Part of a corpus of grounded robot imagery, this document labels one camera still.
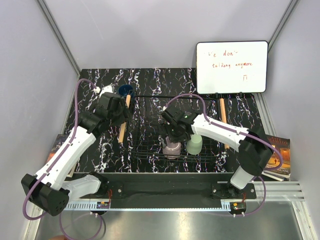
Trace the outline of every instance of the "book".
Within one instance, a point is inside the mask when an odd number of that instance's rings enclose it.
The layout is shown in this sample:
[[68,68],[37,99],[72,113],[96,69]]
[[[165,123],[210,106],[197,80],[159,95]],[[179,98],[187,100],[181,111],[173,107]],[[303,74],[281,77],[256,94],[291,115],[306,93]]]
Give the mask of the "book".
[[[278,181],[283,181],[285,179],[288,179],[291,174],[291,162],[290,162],[290,139],[282,138],[282,137],[276,137],[271,135],[266,135],[268,138],[270,144],[276,148],[282,158],[283,158],[283,164],[280,168],[276,170],[265,170],[263,171],[263,174],[276,179]],[[266,165],[266,168],[274,168],[278,166],[280,163],[279,156],[274,152],[271,156],[269,162]]]
[[[56,139],[54,141],[53,147],[52,147],[52,149],[51,149],[51,151],[49,153],[49,156],[48,156],[48,158],[47,158],[45,163],[49,162],[53,158],[53,156],[56,154],[56,152],[61,148],[61,146],[67,140],[68,136],[69,135],[66,135],[66,134],[58,134],[58,136],[56,137]],[[71,178],[73,176],[73,174],[75,172],[75,169],[76,169],[76,165],[77,164],[75,164],[71,168],[70,172],[67,175],[68,178]]]

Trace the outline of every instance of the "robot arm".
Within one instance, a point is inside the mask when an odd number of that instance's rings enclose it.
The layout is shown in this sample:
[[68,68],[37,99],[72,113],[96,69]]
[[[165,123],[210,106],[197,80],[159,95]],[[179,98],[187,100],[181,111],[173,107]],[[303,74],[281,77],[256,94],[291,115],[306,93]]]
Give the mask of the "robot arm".
[[[232,176],[230,183],[238,190],[245,188],[253,177],[262,174],[273,154],[273,151],[262,143],[239,134],[240,132],[248,133],[269,143],[262,127],[253,129],[237,127],[208,117],[209,122],[216,123],[211,124],[205,119],[204,114],[195,111],[186,113],[173,105],[169,105],[161,115],[168,124],[163,123],[159,127],[160,134],[169,136],[172,143],[190,140],[192,134],[198,134],[227,144],[236,150],[239,153],[237,159],[240,166]],[[219,126],[234,129],[235,132]]]
[[[110,126],[118,126],[128,121],[129,109],[123,97],[113,93],[111,86],[106,86],[100,93],[99,100],[93,111],[80,113],[78,126],[72,143],[74,128],[68,140],[60,147],[53,158],[35,175],[26,174],[21,180],[25,194],[27,194],[41,176],[45,177],[35,187],[29,201],[56,216],[63,211],[69,201],[76,200],[88,194],[102,197],[108,190],[108,179],[98,173],[90,173],[80,179],[65,181],[67,174],[76,164],[84,151]],[[47,172],[49,166],[56,161],[59,154],[68,146],[53,168]]]

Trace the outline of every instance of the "whiteboard frame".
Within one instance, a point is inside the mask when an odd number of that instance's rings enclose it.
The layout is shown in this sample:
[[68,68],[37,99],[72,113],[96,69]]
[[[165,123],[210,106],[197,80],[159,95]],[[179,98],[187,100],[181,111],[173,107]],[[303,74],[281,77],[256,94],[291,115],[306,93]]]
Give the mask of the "whiteboard frame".
[[198,44],[210,44],[210,43],[249,43],[249,42],[266,42],[267,49],[269,49],[269,42],[267,40],[247,40],[247,41],[200,41],[196,44],[195,47],[195,78],[196,78],[196,90],[198,94],[258,94],[264,93],[267,90],[267,79],[268,79],[268,59],[269,59],[269,52],[267,51],[266,54],[266,68],[265,68],[265,88],[264,91],[257,91],[257,92],[245,92],[245,91],[238,91],[238,92],[211,92],[211,93],[201,93],[198,91]]

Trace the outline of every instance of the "blue bowl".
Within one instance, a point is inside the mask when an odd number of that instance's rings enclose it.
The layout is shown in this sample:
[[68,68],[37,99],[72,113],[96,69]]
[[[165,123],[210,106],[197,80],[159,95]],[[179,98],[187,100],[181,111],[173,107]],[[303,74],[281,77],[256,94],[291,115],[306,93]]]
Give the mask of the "blue bowl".
[[119,87],[118,89],[118,93],[123,96],[126,97],[128,94],[131,95],[131,98],[134,97],[134,88],[131,85],[122,85],[121,87]]

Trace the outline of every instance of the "black wire rack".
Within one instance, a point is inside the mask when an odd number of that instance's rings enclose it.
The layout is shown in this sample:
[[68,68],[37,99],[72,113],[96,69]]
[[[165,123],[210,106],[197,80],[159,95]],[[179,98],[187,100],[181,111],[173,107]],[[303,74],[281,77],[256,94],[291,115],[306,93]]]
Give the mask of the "black wire rack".
[[[131,161],[172,161],[210,163],[216,161],[216,155],[220,153],[221,144],[211,138],[202,137],[202,150],[198,155],[190,155],[186,151],[186,142],[181,143],[180,155],[175,159],[168,159],[162,151],[163,139],[160,136],[158,125],[165,123],[161,117],[163,107],[173,97],[137,95],[130,104],[133,116],[126,129],[126,147],[128,148]],[[218,119],[217,101],[214,98],[204,98],[206,113],[213,119]],[[172,102],[182,111],[202,111],[203,104],[196,97],[181,97]]]

